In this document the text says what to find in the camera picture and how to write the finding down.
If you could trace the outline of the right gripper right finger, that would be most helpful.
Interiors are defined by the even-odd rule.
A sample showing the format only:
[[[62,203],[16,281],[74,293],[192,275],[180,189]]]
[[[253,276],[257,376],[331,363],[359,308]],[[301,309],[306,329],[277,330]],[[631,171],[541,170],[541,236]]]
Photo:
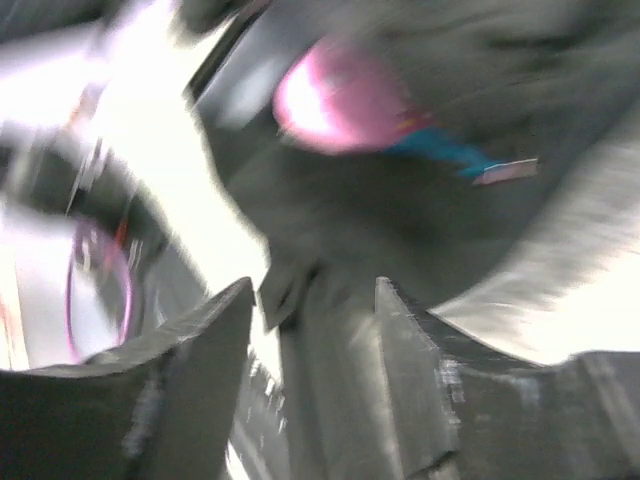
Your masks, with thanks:
[[[492,349],[376,283],[404,466],[435,479],[635,479],[639,357],[537,366]]]

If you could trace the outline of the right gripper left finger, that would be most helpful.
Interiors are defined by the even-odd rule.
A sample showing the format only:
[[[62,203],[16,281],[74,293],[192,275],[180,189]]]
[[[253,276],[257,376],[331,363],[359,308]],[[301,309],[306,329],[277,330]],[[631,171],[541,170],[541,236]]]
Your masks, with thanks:
[[[247,355],[248,278],[89,363],[1,375],[5,479],[215,479]]]

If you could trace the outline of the Little Women paperback book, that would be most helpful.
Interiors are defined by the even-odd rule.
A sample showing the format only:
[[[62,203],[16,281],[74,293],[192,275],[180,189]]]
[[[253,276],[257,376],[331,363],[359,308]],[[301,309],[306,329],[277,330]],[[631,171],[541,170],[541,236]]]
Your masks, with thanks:
[[[499,163],[485,168],[483,172],[473,180],[472,184],[474,186],[485,186],[494,183],[511,181],[534,176],[537,174],[537,171],[537,158]]]

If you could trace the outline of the Jane Eyre paperback book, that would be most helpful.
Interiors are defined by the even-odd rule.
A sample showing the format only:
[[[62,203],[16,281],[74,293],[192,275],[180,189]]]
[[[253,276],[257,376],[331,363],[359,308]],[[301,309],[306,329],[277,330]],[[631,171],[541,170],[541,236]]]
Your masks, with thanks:
[[[457,167],[457,174],[466,178],[481,176],[499,162],[475,146],[461,142],[445,130],[427,127],[414,131],[386,149],[389,153],[417,154],[430,160]]]

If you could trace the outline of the pink pencil case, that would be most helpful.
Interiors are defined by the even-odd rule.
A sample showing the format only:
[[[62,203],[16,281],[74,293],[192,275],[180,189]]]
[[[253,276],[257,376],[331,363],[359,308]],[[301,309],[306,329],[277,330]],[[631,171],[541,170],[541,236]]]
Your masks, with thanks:
[[[297,143],[330,155],[383,150],[432,124],[381,60],[329,38],[285,74],[273,115]]]

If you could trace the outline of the black backpack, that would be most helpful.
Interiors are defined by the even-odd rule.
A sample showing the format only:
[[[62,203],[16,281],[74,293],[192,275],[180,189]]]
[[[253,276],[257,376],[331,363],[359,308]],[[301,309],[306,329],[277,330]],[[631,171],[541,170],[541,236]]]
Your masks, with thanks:
[[[263,308],[302,306],[317,276],[386,276],[441,302],[491,267],[565,170],[639,95],[635,1],[183,1],[188,32],[247,13],[196,83],[214,170],[266,237]],[[536,158],[539,178],[479,188],[405,153],[336,156],[277,126],[277,82],[324,35],[363,42],[455,138]]]

